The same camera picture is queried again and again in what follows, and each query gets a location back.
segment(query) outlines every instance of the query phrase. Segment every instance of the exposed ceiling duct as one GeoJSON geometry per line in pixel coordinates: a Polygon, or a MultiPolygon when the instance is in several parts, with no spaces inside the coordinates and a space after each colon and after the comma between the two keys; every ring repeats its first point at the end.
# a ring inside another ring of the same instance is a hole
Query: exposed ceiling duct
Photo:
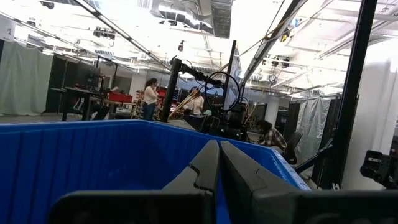
{"type": "Polygon", "coordinates": [[[209,22],[205,22],[206,16],[198,15],[182,4],[181,1],[161,2],[158,6],[161,15],[171,21],[182,22],[185,25],[213,34],[213,28],[209,22]]]}
{"type": "Polygon", "coordinates": [[[214,35],[229,38],[231,32],[232,0],[211,0],[214,35]]]}

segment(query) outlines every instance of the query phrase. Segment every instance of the table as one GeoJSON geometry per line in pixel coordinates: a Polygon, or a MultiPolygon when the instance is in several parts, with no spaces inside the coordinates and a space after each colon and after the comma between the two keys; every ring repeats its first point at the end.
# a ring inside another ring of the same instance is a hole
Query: table
{"type": "Polygon", "coordinates": [[[101,99],[95,96],[91,96],[88,99],[88,109],[87,109],[87,114],[86,114],[86,120],[90,120],[90,111],[91,111],[91,102],[102,102],[104,104],[109,104],[109,119],[114,119],[114,117],[116,116],[116,113],[114,112],[115,110],[115,105],[135,105],[135,103],[123,103],[123,102],[118,102],[118,101],[113,101],[113,100],[109,100],[109,99],[101,99]]]}
{"type": "Polygon", "coordinates": [[[50,88],[50,90],[56,91],[57,93],[60,94],[60,102],[59,102],[59,104],[58,104],[58,110],[57,110],[57,115],[58,115],[59,112],[60,112],[60,108],[61,108],[62,95],[63,95],[64,93],[66,93],[67,91],[66,91],[65,89],[63,89],[63,88],[50,88]]]}
{"type": "Polygon", "coordinates": [[[65,87],[65,101],[63,102],[63,113],[62,113],[62,121],[67,120],[68,116],[68,105],[70,102],[70,97],[75,96],[79,98],[84,98],[85,104],[83,108],[83,116],[81,118],[82,121],[86,120],[87,113],[88,113],[88,106],[89,106],[89,100],[90,96],[100,96],[100,93],[89,91],[89,90],[82,90],[79,88],[72,88],[72,87],[65,87]]]}

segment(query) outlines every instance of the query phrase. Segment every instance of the person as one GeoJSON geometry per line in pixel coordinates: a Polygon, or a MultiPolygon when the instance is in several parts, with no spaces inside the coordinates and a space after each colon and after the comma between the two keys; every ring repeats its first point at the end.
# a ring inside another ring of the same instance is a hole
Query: person
{"type": "Polygon", "coordinates": [[[284,137],[278,130],[272,127],[270,122],[262,119],[256,125],[257,129],[261,132],[258,142],[260,145],[267,147],[277,146],[281,150],[280,153],[286,151],[287,143],[284,137]]]}
{"type": "Polygon", "coordinates": [[[142,110],[144,112],[143,119],[146,121],[152,121],[154,117],[157,101],[157,92],[155,91],[156,86],[156,78],[151,78],[145,83],[144,103],[142,104],[142,110]]]}
{"type": "Polygon", "coordinates": [[[184,109],[191,109],[194,116],[199,116],[203,109],[205,99],[200,95],[200,91],[198,91],[197,87],[193,87],[189,93],[191,94],[194,91],[197,91],[194,94],[195,98],[184,105],[184,109]]]}

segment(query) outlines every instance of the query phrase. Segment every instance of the black clamp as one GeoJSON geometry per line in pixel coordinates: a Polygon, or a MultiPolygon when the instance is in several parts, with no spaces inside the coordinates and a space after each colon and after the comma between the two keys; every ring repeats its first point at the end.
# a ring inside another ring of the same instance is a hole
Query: black clamp
{"type": "Polygon", "coordinates": [[[398,157],[368,150],[361,166],[361,174],[387,189],[398,189],[398,157]]]}

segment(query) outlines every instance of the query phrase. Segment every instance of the white curtain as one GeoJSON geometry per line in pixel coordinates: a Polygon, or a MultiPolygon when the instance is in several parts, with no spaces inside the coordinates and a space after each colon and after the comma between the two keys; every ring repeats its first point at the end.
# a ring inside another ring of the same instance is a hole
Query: white curtain
{"type": "Polygon", "coordinates": [[[45,110],[52,56],[5,42],[0,62],[0,114],[38,115],[45,110]]]}
{"type": "MultiPolygon", "coordinates": [[[[330,107],[328,99],[317,98],[307,100],[300,105],[296,131],[303,134],[300,142],[295,148],[297,162],[301,164],[313,157],[319,150],[326,117],[330,107]]],[[[309,177],[312,175],[312,167],[302,174],[309,177]]]]}

